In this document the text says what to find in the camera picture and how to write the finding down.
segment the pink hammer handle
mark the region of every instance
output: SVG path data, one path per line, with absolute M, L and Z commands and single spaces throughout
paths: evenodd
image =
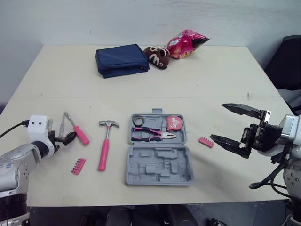
M 102 153 L 100 154 L 98 171 L 105 171 L 105 167 L 107 165 L 108 153 L 109 153 L 109 146 L 110 146 L 109 140 L 105 139 L 103 141 Z
M 77 136 L 79 137 L 79 140 L 83 145 L 88 145 L 90 144 L 89 139 L 87 136 L 84 134 L 84 132 L 79 128 L 79 126 L 74 126 L 73 127 L 74 131 L 76 132 Z

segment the wooden table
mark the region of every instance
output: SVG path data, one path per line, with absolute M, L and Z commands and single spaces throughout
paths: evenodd
M 29 206 L 102 206 L 162 203 L 240 202 L 282 199 L 267 186 L 248 185 L 266 177 L 276 166 L 256 151 L 250 159 L 209 149 L 201 136 L 226 136 L 239 141 L 244 127 L 258 123 L 221 107 L 242 103 L 272 111 L 279 124 L 291 111 L 246 47 L 204 46 L 182 60 L 172 59 L 166 70 L 150 66 L 147 73 L 104 79 L 97 71 L 95 51 L 108 46 L 44 46 L 0 116 L 1 130 L 32 114 L 53 118 L 58 133 L 68 111 L 90 138 L 84 147 L 76 139 L 30 174 Z M 133 113 L 182 114 L 192 156 L 195 181 L 191 186 L 129 186 L 125 168 L 129 118 Z M 98 172 L 106 129 L 99 120 L 113 120 L 120 129 L 110 135 L 107 170 Z M 65 131 L 71 131 L 66 122 Z M 0 140 L 0 154 L 27 143 L 26 129 L 18 128 Z M 71 174 L 77 158 L 87 162 L 79 176 Z M 276 183 L 283 184 L 279 174 Z

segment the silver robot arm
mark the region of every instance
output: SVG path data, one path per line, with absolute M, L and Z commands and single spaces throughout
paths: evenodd
M 28 177 L 44 157 L 50 157 L 58 149 L 55 141 L 70 143 L 76 133 L 65 138 L 55 137 L 51 130 L 52 119 L 45 115 L 33 115 L 28 123 L 31 144 L 21 145 L 0 157 L 0 226 L 28 225 L 26 198 Z
M 257 110 L 242 104 L 222 104 L 228 110 L 245 114 L 260 120 L 260 123 L 251 124 L 244 129 L 241 143 L 226 137 L 211 135 L 211 139 L 227 151 L 249 158 L 251 150 L 271 157 L 272 163 L 279 163 L 276 169 L 261 182 L 249 185 L 251 189 L 263 185 L 271 185 L 272 189 L 290 198 L 293 212 L 292 222 L 301 225 L 301 115 L 286 115 L 279 125 L 270 125 L 271 111 Z M 287 193 L 280 192 L 274 184 L 275 176 L 284 169 L 283 179 Z

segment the pink snack bag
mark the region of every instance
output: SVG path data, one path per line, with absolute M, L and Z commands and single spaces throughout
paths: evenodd
M 172 58 L 183 59 L 208 40 L 209 38 L 193 30 L 185 30 L 169 41 L 167 49 Z

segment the gray plastic case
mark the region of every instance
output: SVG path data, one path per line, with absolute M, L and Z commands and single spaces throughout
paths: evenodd
M 167 116 L 181 117 L 183 127 L 179 131 L 169 131 L 177 135 L 174 139 L 162 141 L 131 141 L 132 137 L 149 138 L 146 132 L 133 132 L 132 119 L 142 116 L 142 127 L 161 129 L 166 132 Z M 162 109 L 153 109 L 152 114 L 133 114 L 130 119 L 129 147 L 127 155 L 126 182 L 129 185 L 173 185 L 188 186 L 193 182 L 190 152 L 183 144 L 186 142 L 184 118 L 178 114 L 162 114 Z

